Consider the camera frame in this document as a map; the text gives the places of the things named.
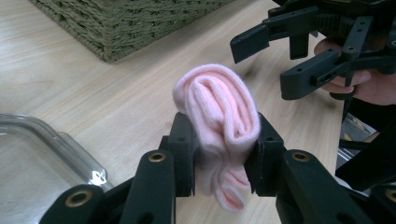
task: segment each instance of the wicker basket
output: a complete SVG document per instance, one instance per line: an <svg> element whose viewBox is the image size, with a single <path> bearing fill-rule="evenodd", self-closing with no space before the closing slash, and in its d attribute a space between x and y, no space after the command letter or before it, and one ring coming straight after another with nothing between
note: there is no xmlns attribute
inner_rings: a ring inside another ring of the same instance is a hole
<svg viewBox="0 0 396 224"><path fill-rule="evenodd" d="M30 0L98 57L114 62L233 0Z"/></svg>

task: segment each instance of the pink sock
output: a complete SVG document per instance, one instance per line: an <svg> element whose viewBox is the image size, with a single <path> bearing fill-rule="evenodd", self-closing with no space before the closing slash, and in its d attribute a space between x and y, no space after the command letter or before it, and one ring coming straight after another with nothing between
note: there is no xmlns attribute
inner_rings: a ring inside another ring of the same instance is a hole
<svg viewBox="0 0 396 224"><path fill-rule="evenodd" d="M240 77L219 64L192 69L173 89L175 105L197 132L197 183L228 211L244 208L238 189L248 189L243 167L260 133L254 101Z"/></svg>

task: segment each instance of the wooden table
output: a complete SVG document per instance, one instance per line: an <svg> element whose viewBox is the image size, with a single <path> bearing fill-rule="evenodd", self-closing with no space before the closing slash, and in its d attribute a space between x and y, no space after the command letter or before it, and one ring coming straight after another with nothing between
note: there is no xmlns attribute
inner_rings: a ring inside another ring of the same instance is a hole
<svg viewBox="0 0 396 224"><path fill-rule="evenodd" d="M313 153L333 173L342 104L322 90L297 101L281 99L279 74L301 62L289 59L288 40L271 42L269 49L233 63L232 37L259 24L273 7L270 0L237 0L105 63L28 1L3 0L0 113L30 115L69 133L118 185L169 134L177 112L171 93L177 80L197 65L221 63L245 80L286 148ZM312 52L318 39L311 36L310 41ZM237 214L223 211L214 197L199 191L194 198L177 199L177 223L280 222L274 198L245 194L247 207Z"/></svg>

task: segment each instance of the human hand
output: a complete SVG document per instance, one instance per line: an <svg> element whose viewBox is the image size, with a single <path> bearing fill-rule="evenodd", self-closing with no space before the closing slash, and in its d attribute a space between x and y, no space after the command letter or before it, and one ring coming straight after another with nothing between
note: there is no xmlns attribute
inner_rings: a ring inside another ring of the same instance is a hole
<svg viewBox="0 0 396 224"><path fill-rule="evenodd" d="M376 36L369 39L367 48L382 49L385 41L385 36ZM326 49L342 51L342 47L331 37L320 41L314 52L319 54ZM322 89L334 93L351 93L355 89L354 98L374 105L396 105L396 73L384 75L376 69L359 70L355 72L350 86L346 87L345 82L345 78L336 77Z"/></svg>

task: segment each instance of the clear plastic container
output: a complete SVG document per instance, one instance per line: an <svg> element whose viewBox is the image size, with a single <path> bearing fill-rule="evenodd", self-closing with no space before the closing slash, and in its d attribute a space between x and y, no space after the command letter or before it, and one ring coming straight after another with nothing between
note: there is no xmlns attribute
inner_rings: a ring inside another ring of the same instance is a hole
<svg viewBox="0 0 396 224"><path fill-rule="evenodd" d="M24 115L0 114L0 223L38 223L65 190L112 185L106 170L66 133Z"/></svg>

